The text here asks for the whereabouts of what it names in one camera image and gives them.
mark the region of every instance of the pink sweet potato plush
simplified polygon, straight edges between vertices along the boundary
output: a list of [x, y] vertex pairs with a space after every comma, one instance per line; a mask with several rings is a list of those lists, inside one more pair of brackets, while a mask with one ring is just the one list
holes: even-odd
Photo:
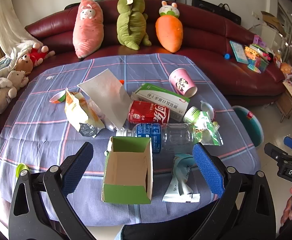
[[85, 58], [100, 48], [104, 39], [104, 17], [98, 3], [82, 0], [73, 29], [73, 45], [78, 58]]

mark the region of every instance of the white bunny head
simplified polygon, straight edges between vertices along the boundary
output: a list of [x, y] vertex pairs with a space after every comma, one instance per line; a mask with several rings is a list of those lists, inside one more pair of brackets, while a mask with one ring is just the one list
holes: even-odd
[[84, 9], [84, 6], [81, 7], [82, 11], [80, 13], [80, 20], [92, 19], [96, 15], [95, 10], [91, 7], [90, 4], [87, 4], [87, 7], [88, 8], [86, 9]]
[[159, 15], [172, 15], [175, 16], [176, 18], [179, 17], [179, 10], [177, 9], [177, 4], [172, 3], [172, 5], [167, 5], [166, 1], [162, 1], [162, 7], [159, 9]]

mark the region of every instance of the table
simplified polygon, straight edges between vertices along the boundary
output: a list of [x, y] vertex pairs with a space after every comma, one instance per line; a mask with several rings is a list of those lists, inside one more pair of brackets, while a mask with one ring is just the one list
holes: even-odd
[[[115, 132], [102, 129], [96, 138], [83, 137], [67, 121], [65, 104], [49, 102], [58, 91], [66, 87], [70, 91], [78, 91], [79, 83], [106, 69], [119, 80], [124, 80], [124, 88], [129, 95], [145, 82], [174, 91], [168, 77], [176, 68], [185, 68], [198, 88], [196, 95], [190, 99], [188, 108], [199, 108], [202, 100], [215, 109], [215, 119], [220, 125], [218, 131], [224, 144], [206, 146], [208, 152], [219, 157], [225, 166], [233, 166], [242, 173], [254, 174], [260, 169], [260, 161], [243, 124], [225, 97], [189, 58], [173, 54], [113, 56], [54, 67], [28, 84], [0, 134], [2, 198], [11, 201], [18, 163], [25, 163], [31, 172], [46, 171], [52, 165], [60, 165], [67, 156], [76, 153], [88, 141], [94, 147], [94, 157], [75, 192], [67, 196], [75, 212], [87, 226], [167, 221], [198, 210], [217, 199], [199, 169], [194, 167], [191, 168], [187, 185], [194, 193], [200, 193], [199, 203], [163, 202], [172, 179], [174, 154], [153, 154], [151, 204], [120, 205], [102, 202], [104, 152], [110, 136], [115, 136]], [[57, 220], [44, 192], [42, 198], [49, 217]]]
[[278, 109], [282, 113], [282, 118], [280, 122], [283, 121], [284, 117], [288, 119], [291, 117], [292, 114], [292, 96], [289, 91], [286, 89], [285, 92], [280, 96], [280, 98], [275, 102]]

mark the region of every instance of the hand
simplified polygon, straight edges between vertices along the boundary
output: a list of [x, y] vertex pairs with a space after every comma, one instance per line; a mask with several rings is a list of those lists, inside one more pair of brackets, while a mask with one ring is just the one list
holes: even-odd
[[292, 196], [288, 199], [283, 215], [281, 217], [281, 227], [284, 225], [287, 219], [292, 220]]

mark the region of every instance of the plastic water bottle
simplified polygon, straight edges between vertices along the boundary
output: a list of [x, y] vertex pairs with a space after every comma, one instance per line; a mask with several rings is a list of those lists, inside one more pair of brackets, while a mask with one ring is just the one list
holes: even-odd
[[188, 123], [139, 123], [132, 131], [117, 131], [116, 136], [151, 137], [153, 153], [188, 153], [193, 150], [193, 126]]

